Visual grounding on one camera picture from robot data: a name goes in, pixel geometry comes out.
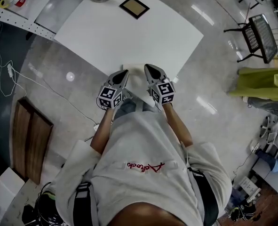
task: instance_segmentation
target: white cloth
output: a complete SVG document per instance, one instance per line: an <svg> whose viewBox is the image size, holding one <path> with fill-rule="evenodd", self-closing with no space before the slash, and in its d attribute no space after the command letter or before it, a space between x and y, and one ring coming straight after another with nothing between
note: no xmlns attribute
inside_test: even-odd
<svg viewBox="0 0 278 226"><path fill-rule="evenodd" d="M231 182L214 146L202 143L186 150L190 165L210 174L222 215L230 198ZM101 226L108 225L119 211L135 202L156 205L186 225L203 225L184 152L162 113L135 112L115 120L100 160L99 157L79 141L57 177L56 207L69 225L73 225L67 216L71 214L69 198L85 172L96 164L91 182Z"/></svg>

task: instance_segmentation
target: black strap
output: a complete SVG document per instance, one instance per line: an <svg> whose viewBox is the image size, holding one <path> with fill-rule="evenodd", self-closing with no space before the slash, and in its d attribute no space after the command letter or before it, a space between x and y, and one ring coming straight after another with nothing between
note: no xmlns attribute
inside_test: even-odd
<svg viewBox="0 0 278 226"><path fill-rule="evenodd" d="M76 196L74 200L73 209L73 222L74 226L92 226L92 215L91 215L91 197L89 192L89 186L91 184L86 182L80 184L76 189ZM83 198L77 198L78 193L87 192L87 196Z"/></svg>
<svg viewBox="0 0 278 226"><path fill-rule="evenodd" d="M213 190L206 176L199 170L188 168L192 172L196 183L199 186L201 198L203 200L205 217L204 226L212 226L217 220L219 209Z"/></svg>

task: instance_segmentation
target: white cable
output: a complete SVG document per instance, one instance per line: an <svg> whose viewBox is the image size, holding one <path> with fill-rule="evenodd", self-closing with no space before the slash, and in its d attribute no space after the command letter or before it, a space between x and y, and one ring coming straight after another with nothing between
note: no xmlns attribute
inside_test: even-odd
<svg viewBox="0 0 278 226"><path fill-rule="evenodd" d="M0 22L0 34L1 34L1 32L2 32L2 28L3 28L3 23ZM8 73L9 73L9 76L10 76L10 78L12 78L12 81L14 82L13 88L12 88L11 93L10 93L9 95L5 95L4 92L2 91L2 88L1 88L1 74L2 74L2 68L6 67L6 66L8 66ZM9 72L10 69L13 70L13 72L14 72L14 78L13 78L13 76L12 76L13 74L12 74L11 72ZM27 91L26 91L21 85L19 85L19 84L16 82L16 73L18 73L19 75L23 76L23 77L26 78L26 79L31 80L32 82L38 84L39 86L42 86L43 88L45 88L46 90L50 91L51 93L53 93L53 94L55 94L55 95L57 95L57 96L63 98L63 99L66 100L70 105L72 105L80 114L82 114L84 117L86 117L87 119L91 120L95 125L97 125L97 123L96 123L93 119L87 117L84 113L82 113L79 109L77 109L67 98L63 97L62 95L58 94L55 90L53 90L53 89L51 88L51 86L50 86L44 79L43 79L43 81L50 87L51 90L50 90L49 88L47 88L46 86L43 86L43 85L37 83L35 80L30 79L30 78L24 76L23 74L19 73L18 71L16 71L16 70L14 69L14 67L13 67L13 62L12 62L12 60L8 61L4 66L2 66L2 57L1 57L1 54L0 54L0 91L2 92L2 94L3 94L5 97L8 97L8 96L12 95L13 90L14 90L14 88L16 87L16 85L19 86L20 88L22 88L22 89L25 91L24 97L27 95Z"/></svg>
<svg viewBox="0 0 278 226"><path fill-rule="evenodd" d="M1 32L2 32L2 28L3 28L3 23L0 22L0 35L1 35ZM22 88L22 89L25 91L25 96L26 96L26 95L27 95L26 90L16 82L16 71L15 71L15 69L12 67L12 65L13 65L12 60L9 60L4 66L2 66L2 57L1 57L1 54L0 54L0 91L2 92L3 96L5 96L5 97L11 96L12 93L13 93L13 91L14 91L14 89L15 89L15 87L16 87L16 85L17 85L17 86L19 86L20 88ZM8 94L8 95L5 95L4 92L2 91L2 88L1 88L2 68L6 67L6 66L7 66L7 68L8 68L9 77L12 78L12 81L14 82L14 85L13 85L13 87L12 87L11 93Z"/></svg>
<svg viewBox="0 0 278 226"><path fill-rule="evenodd" d="M92 118L87 117L84 113L82 113L79 109L77 109L77 107L74 106L66 97L63 97L62 95L58 94L55 90L53 90L52 87L51 87L44 79L43 79L43 81L50 87L51 90L50 90L49 88L47 88L46 86L43 86L43 85L41 85L40 83L36 82L35 80L30 79L30 78L24 76L23 74L21 74L21 73L19 73L18 71L16 71L14 68L12 68L12 69L15 71L15 73L18 73L19 75L23 76L24 78L29 79L29 80L31 80L32 82L38 84L39 86L42 86L43 88L47 89L47 90L50 91L51 93L53 93L53 94L55 94L55 95L57 95L57 96L63 98L63 99L66 100L71 106L73 106L80 114L82 114L84 117L86 117L87 119L91 120L95 125L97 125L97 123L96 123Z"/></svg>

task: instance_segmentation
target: wooden board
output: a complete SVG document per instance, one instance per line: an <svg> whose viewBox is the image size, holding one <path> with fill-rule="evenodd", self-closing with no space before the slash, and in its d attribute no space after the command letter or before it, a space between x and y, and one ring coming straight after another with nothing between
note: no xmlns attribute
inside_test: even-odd
<svg viewBox="0 0 278 226"><path fill-rule="evenodd" d="M13 126L14 168L40 184L42 165L53 124L26 98L16 104Z"/></svg>
<svg viewBox="0 0 278 226"><path fill-rule="evenodd" d="M36 113L33 114L26 152L26 174L36 184L40 184L40 174L52 127Z"/></svg>
<svg viewBox="0 0 278 226"><path fill-rule="evenodd" d="M25 151L31 114L18 102L13 121L13 165L21 177L26 178Z"/></svg>

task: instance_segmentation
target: glossy gray floor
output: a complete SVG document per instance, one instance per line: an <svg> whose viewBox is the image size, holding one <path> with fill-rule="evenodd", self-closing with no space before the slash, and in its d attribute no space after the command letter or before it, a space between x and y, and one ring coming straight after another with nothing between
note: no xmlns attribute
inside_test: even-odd
<svg viewBox="0 0 278 226"><path fill-rule="evenodd" d="M174 108L195 142L209 141L215 145L223 165L230 177L234 178L233 171L250 154L248 145L257 135L267 113L248 108L241 98L230 97L227 92L236 83L239 68L272 67L273 62L266 65L262 59L252 57L237 63L239 57L248 54L247 45L241 33L223 33L223 30L236 28L236 22L244 22L248 6L250 3L252 6L254 0L244 0L240 4L238 0L161 1L204 34L204 38L178 74ZM260 13L266 15L271 28L278 27L277 16L269 2L250 10L248 17ZM39 76L35 75L36 70L40 72ZM106 76L67 48L36 37L21 72L47 87L43 78L86 116L96 122L102 119L104 111L95 102ZM66 79L68 72L75 74L74 81ZM45 183L58 172L75 141L94 134L94 123L64 99L46 89L21 76L18 82L26 88L27 96L35 106L54 123L42 174L42 183ZM24 92L17 87L15 100L23 95ZM238 170L236 180L250 170L255 159L252 155L247 160Z"/></svg>

